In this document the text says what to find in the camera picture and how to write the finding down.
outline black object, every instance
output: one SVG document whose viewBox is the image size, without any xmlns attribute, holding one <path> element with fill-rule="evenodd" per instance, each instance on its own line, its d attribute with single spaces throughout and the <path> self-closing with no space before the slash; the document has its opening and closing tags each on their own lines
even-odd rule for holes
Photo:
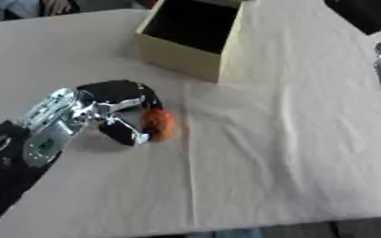
<svg viewBox="0 0 381 238">
<path fill-rule="evenodd" d="M 381 0 L 324 0 L 325 4 L 363 33 L 381 31 Z"/>
<path fill-rule="evenodd" d="M 144 33 L 221 53 L 238 9 L 195 0 L 166 0 Z"/>
<path fill-rule="evenodd" d="M 26 165 L 22 148 L 29 135 L 29 130 L 11 122 L 0 125 L 0 217 L 54 164 L 42 168 Z"/>
</svg>

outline robotic arm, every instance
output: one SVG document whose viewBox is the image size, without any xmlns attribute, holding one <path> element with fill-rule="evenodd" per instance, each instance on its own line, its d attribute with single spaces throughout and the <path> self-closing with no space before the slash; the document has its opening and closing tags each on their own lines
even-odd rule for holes
<svg viewBox="0 0 381 238">
<path fill-rule="evenodd" d="M 139 130 L 121 118 L 131 108 L 161 116 L 145 117 Z M 109 81 L 54 92 L 26 115 L 0 125 L 0 217 L 85 128 L 97 126 L 119 143 L 134 146 L 169 137 L 172 120 L 149 87 L 131 81 Z"/>
</svg>

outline open box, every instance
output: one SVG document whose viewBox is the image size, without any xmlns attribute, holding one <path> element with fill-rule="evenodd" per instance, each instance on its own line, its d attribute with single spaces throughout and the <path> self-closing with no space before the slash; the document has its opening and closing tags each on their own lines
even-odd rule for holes
<svg viewBox="0 0 381 238">
<path fill-rule="evenodd" d="M 242 0 L 159 0 L 137 29 L 141 57 L 218 82 Z"/>
</svg>

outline wrinkled cloth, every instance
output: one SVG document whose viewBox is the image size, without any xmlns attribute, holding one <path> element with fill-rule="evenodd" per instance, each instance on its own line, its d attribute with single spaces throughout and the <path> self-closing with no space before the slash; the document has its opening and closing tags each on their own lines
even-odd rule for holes
<svg viewBox="0 0 381 238">
<path fill-rule="evenodd" d="M 374 44 L 316 0 L 243 3 L 221 82 L 143 62 L 147 14 L 0 23 L 0 121 L 60 87 L 151 86 L 177 118 L 164 143 L 86 131 L 0 219 L 0 238 L 129 237 L 381 217 Z"/>
<path fill-rule="evenodd" d="M 25 19 L 38 17 L 39 6 L 39 0 L 0 0 L 0 9 L 7 9 Z"/>
</svg>

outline white tablecloth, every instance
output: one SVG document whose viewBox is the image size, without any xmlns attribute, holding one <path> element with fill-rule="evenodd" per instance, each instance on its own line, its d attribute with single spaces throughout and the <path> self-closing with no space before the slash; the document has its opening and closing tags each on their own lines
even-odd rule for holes
<svg viewBox="0 0 381 238">
<path fill-rule="evenodd" d="M 75 141 L 0 238 L 118 237 L 381 217 L 374 44 L 317 0 L 243 5 L 220 85 L 143 63 L 140 10 L 0 23 L 0 122 L 63 86 L 127 78 L 177 117 L 165 143 Z"/>
</svg>

